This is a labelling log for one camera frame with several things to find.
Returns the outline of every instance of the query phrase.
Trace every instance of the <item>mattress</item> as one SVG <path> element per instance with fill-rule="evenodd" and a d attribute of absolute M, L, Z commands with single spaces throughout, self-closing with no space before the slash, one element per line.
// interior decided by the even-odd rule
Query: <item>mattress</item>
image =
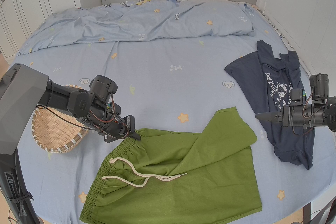
<path fill-rule="evenodd" d="M 206 9 L 193 13 L 204 4 Z M 263 209 L 234 223 L 273 223 L 336 181 L 335 138 L 328 128 L 316 128 L 309 171 L 274 155 L 239 85 L 224 68 L 256 51 L 260 39 L 272 46 L 275 57 L 287 49 L 256 9 L 235 5 L 243 16 L 238 10 L 233 17 L 232 12 L 219 16 L 227 12 L 223 0 L 142 0 L 68 10 L 49 17 L 14 62 L 47 74 L 55 83 L 86 90 L 96 75 L 111 78 L 118 85 L 114 101 L 121 116 L 132 114 L 137 129 L 200 133 L 217 110 L 235 106 L 258 137 L 251 148 Z M 301 79 L 310 93 L 303 68 Z M 51 223 L 81 223 L 83 202 L 100 164 L 119 143 L 105 143 L 90 131 L 72 151 L 49 153 L 36 145 L 29 122 L 18 151 L 36 213 Z"/>

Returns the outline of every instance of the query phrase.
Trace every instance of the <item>bed frame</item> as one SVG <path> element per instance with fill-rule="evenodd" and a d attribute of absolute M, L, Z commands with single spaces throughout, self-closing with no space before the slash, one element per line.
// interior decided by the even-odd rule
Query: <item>bed frame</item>
<path fill-rule="evenodd" d="M 336 0 L 259 0 L 258 7 L 296 50 L 308 75 L 329 75 L 336 96 Z"/>

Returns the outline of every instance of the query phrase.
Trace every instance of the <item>green shorts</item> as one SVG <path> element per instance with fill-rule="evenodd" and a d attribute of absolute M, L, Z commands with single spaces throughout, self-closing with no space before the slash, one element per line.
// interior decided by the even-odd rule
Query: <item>green shorts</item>
<path fill-rule="evenodd" d="M 126 138 L 104 159 L 81 221 L 210 224 L 261 211 L 250 147 L 257 137 L 235 107 L 217 111 L 202 133 L 138 133 L 141 141 Z M 143 185 L 144 176 L 120 159 L 110 163 L 115 158 L 126 159 L 142 174 L 184 175 L 168 182 L 151 177 L 135 187 L 128 182 Z"/>

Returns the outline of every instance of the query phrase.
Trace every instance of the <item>white drawstring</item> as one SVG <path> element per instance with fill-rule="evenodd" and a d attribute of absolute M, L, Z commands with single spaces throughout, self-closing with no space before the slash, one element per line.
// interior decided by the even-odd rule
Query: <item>white drawstring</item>
<path fill-rule="evenodd" d="M 123 162 L 127 163 L 131 168 L 132 168 L 132 171 L 137 175 L 137 176 L 141 176 L 141 177 L 145 177 L 145 181 L 143 184 L 141 185 L 136 185 L 136 184 L 133 184 L 132 182 L 129 182 L 128 180 L 126 179 L 123 179 L 119 176 L 103 176 L 101 179 L 108 179 L 108 178 L 115 178 L 115 179 L 119 179 L 120 181 L 122 182 L 125 182 L 129 185 L 132 185 L 134 187 L 137 187 L 137 188 L 141 188 L 143 187 L 144 185 L 146 185 L 148 179 L 150 177 L 155 177 L 157 178 L 158 180 L 161 180 L 161 181 L 171 181 L 171 180 L 174 180 L 176 178 L 179 178 L 180 176 L 183 176 L 183 175 L 186 175 L 187 173 L 184 173 L 182 175 L 175 175 L 175 176 L 161 176 L 161 175 L 155 175 L 155 174 L 142 174 L 142 173 L 139 173 L 135 167 L 133 166 L 133 164 L 127 160 L 127 159 L 124 159 L 124 158 L 120 158 L 120 157 L 117 157 L 117 158 L 114 158 L 114 159 L 110 159 L 110 163 L 115 163 L 117 160 L 122 160 Z"/>

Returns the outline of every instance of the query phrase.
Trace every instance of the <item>clothing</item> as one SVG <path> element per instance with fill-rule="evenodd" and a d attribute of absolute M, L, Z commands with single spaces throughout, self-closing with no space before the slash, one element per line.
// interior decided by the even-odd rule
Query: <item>clothing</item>
<path fill-rule="evenodd" d="M 126 138 L 103 161 L 81 221 L 210 224 L 261 211 L 250 147 L 257 138 L 235 107 L 217 111 L 202 133 L 156 129 L 138 133 L 141 141 Z M 147 175 L 138 176 L 134 170 Z M 142 187 L 102 179 L 117 176 L 142 185 L 148 174 L 153 177 Z M 180 177 L 165 182 L 157 175 Z"/>
<path fill-rule="evenodd" d="M 295 51 L 280 54 L 274 58 L 272 47 L 260 40 L 257 51 L 239 58 L 225 71 L 239 84 L 254 113 L 281 110 L 292 102 L 291 89 L 303 88 L 300 63 Z M 260 123 L 267 132 L 267 138 L 274 146 L 274 153 L 282 162 L 303 164 L 308 170 L 313 166 L 313 146 L 315 131 L 304 133 L 302 127 L 283 128 L 276 122 Z"/>

